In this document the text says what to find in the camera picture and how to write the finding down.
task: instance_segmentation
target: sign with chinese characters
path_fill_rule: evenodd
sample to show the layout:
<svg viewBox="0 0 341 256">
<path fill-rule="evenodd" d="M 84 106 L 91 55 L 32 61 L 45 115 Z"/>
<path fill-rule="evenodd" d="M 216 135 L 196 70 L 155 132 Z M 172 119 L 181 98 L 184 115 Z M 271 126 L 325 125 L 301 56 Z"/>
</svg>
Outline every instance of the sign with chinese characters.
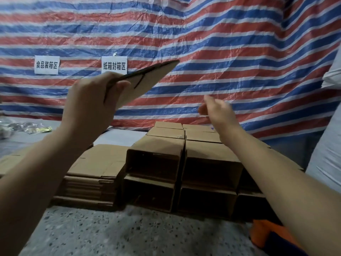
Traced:
<svg viewBox="0 0 341 256">
<path fill-rule="evenodd" d="M 127 57 L 102 57 L 102 73 L 111 71 L 120 74 L 127 74 Z"/>
<path fill-rule="evenodd" d="M 34 57 L 35 74 L 58 74 L 60 58 L 52 55 L 36 55 Z"/>
</svg>

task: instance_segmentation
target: orange object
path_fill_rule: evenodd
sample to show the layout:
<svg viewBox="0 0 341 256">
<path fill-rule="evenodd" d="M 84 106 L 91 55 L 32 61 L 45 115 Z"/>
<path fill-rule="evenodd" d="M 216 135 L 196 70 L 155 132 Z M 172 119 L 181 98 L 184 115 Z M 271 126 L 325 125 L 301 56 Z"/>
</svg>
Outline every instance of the orange object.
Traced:
<svg viewBox="0 0 341 256">
<path fill-rule="evenodd" d="M 253 220 L 253 225 L 250 229 L 250 237 L 252 243 L 262 249 L 265 245 L 266 240 L 268 239 L 270 232 L 275 232 L 283 239 L 291 242 L 292 244 L 303 250 L 302 246 L 300 246 L 298 242 L 296 242 L 296 240 L 292 237 L 292 235 L 284 226 L 274 224 L 268 220 Z"/>
</svg>

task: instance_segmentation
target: forearm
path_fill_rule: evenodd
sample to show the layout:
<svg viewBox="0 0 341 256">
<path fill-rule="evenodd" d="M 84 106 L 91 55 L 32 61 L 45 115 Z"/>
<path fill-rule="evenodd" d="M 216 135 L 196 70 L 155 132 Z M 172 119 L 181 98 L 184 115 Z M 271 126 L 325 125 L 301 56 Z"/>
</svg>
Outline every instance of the forearm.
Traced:
<svg viewBox="0 0 341 256">
<path fill-rule="evenodd" d="M 0 246 L 4 255 L 19 254 L 66 172 L 85 149 L 71 133 L 57 129 L 0 179 Z"/>
<path fill-rule="evenodd" d="M 229 136 L 230 149 L 308 254 L 337 255 L 341 251 L 341 195 L 300 170 L 288 168 L 245 131 L 238 129 Z"/>
</svg>

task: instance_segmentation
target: person's left hand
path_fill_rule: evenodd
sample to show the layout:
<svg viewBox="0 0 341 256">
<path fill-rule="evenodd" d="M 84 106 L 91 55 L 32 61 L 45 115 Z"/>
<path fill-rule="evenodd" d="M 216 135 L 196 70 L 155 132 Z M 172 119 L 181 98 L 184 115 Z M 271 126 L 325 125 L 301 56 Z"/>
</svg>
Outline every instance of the person's left hand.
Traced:
<svg viewBox="0 0 341 256">
<path fill-rule="evenodd" d="M 105 96 L 109 80 L 120 76 L 105 72 L 77 81 L 67 94 L 60 129 L 82 145 L 91 145 L 113 120 L 117 100 L 130 85 L 128 81 L 119 81 Z"/>
</svg>

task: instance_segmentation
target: red white and blue tarp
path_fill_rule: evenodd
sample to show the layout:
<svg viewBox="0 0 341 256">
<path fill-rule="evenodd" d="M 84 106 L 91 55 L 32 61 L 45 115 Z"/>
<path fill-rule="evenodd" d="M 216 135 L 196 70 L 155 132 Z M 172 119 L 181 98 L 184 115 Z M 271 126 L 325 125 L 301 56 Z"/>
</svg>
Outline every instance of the red white and blue tarp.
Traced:
<svg viewBox="0 0 341 256">
<path fill-rule="evenodd" d="M 181 63 L 118 110 L 113 126 L 209 124 L 197 109 L 211 94 L 255 137 L 322 131 L 341 100 L 320 89 L 340 11 L 341 0 L 0 0 L 0 110 L 60 120 L 68 88 L 116 54 L 128 72 Z M 59 75 L 34 74 L 35 55 L 60 56 Z"/>
</svg>

